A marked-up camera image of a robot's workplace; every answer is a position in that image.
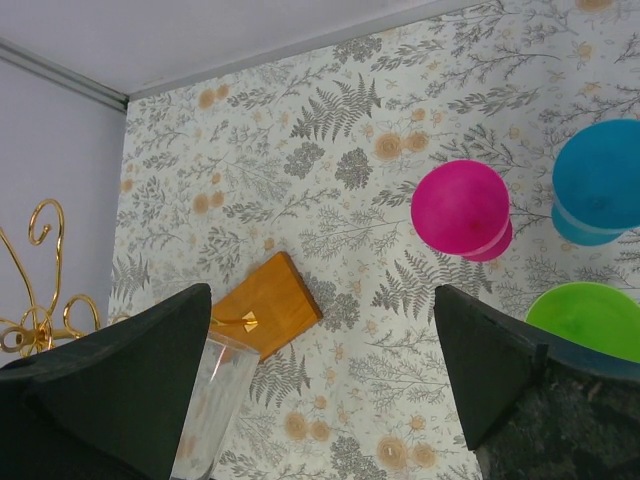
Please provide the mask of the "green wine glass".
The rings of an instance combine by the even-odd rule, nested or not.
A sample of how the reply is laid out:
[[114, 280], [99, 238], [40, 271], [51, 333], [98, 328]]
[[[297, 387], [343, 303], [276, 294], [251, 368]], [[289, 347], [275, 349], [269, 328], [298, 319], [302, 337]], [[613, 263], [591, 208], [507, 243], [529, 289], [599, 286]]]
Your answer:
[[639, 305], [611, 286], [573, 282], [550, 289], [525, 321], [597, 352], [639, 361]]

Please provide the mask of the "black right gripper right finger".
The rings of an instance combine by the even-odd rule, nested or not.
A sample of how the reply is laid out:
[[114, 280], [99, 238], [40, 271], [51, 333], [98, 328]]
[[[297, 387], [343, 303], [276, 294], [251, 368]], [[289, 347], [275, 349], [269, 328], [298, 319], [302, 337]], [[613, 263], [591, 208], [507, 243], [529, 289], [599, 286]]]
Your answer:
[[452, 285], [434, 319], [485, 479], [636, 479], [639, 366], [514, 319]]

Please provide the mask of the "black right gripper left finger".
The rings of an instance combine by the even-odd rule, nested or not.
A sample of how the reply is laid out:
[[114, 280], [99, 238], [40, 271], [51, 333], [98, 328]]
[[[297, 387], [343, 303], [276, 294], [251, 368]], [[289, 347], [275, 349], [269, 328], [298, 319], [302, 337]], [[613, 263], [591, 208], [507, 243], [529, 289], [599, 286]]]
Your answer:
[[1, 369], [4, 479], [167, 479], [209, 329], [194, 284]]

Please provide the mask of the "clear wine glass front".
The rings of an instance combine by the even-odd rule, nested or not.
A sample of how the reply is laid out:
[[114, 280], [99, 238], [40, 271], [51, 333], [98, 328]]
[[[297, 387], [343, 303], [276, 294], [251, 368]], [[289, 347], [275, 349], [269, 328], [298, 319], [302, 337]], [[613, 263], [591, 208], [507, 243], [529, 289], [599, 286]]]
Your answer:
[[253, 348], [219, 333], [205, 342], [176, 452], [173, 479], [209, 479], [260, 361]]

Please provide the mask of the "blue wine glass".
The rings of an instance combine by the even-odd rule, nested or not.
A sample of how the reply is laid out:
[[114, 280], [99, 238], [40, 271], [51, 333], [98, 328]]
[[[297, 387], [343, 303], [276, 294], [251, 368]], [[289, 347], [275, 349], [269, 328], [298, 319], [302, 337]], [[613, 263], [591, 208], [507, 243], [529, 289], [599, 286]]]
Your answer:
[[639, 122], [603, 121], [557, 155], [552, 222], [567, 241], [598, 246], [639, 226]]

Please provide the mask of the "pink wine glass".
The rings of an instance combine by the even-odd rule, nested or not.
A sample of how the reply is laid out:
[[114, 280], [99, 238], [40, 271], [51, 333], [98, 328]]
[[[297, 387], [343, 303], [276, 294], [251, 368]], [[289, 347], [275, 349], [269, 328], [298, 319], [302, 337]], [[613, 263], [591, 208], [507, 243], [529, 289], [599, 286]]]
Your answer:
[[487, 262], [509, 247], [509, 192], [491, 167], [471, 159], [442, 164], [417, 185], [410, 203], [417, 235], [432, 249]]

